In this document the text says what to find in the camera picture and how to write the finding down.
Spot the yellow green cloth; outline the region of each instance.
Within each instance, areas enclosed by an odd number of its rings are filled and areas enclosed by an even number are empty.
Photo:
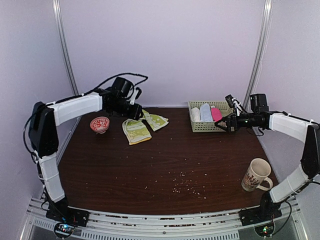
[[[165,127],[169,123],[168,118],[155,114],[149,114],[145,110],[142,110],[142,112],[143,117],[138,121],[127,119],[122,123],[122,129],[129,141],[129,145],[138,144],[152,138],[150,132],[148,131],[146,125],[143,124],[142,120],[146,120],[146,122],[150,125],[154,132]]]

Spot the light green basket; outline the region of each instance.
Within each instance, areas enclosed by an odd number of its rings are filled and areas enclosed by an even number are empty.
[[[210,133],[210,132],[225,132],[221,128],[215,126],[214,122],[199,122],[199,121],[192,121],[191,119],[191,109],[198,108],[203,104],[209,104],[210,106],[214,105],[217,109],[220,110],[223,117],[231,114],[234,112],[234,109],[230,108],[226,101],[189,101],[189,117],[192,127],[192,132],[194,133]]]

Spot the folded cloth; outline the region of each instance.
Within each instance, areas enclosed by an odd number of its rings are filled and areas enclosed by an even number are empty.
[[[159,115],[155,115],[155,114],[150,114],[146,110],[143,110],[143,109],[142,109],[142,112],[143,112],[143,115],[144,115],[146,122],[150,125],[150,127],[152,128],[152,130],[154,132],[165,127],[169,123],[168,118],[165,118],[165,117],[159,116]]]
[[[213,122],[213,118],[211,115],[211,107],[208,103],[203,104],[200,107],[200,115],[201,115],[201,122]]]
[[[191,109],[192,122],[200,122],[200,110],[197,107]]]
[[[222,119],[222,114],[218,108],[212,107],[211,108],[211,115],[213,118],[213,121],[218,122]]]
[[[142,120],[127,119],[122,123],[122,129],[129,141],[129,145],[138,144],[152,138]]]

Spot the white rolled towel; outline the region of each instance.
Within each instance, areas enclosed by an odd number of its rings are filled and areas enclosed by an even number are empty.
[[[192,122],[200,122],[200,110],[197,107],[191,109]]]
[[[201,115],[201,122],[213,122],[213,118],[211,115],[211,107],[208,103],[203,104],[200,107],[200,115]]]

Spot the wooden tabletop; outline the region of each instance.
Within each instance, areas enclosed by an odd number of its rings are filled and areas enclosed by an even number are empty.
[[[152,139],[129,145],[125,118],[110,117],[104,134],[82,117],[59,164],[72,207],[125,214],[217,212],[259,205],[262,190],[246,192],[241,180],[254,158],[267,159],[258,139],[236,133],[193,133],[187,108],[147,108],[169,118]],[[278,183],[273,171],[273,185]]]

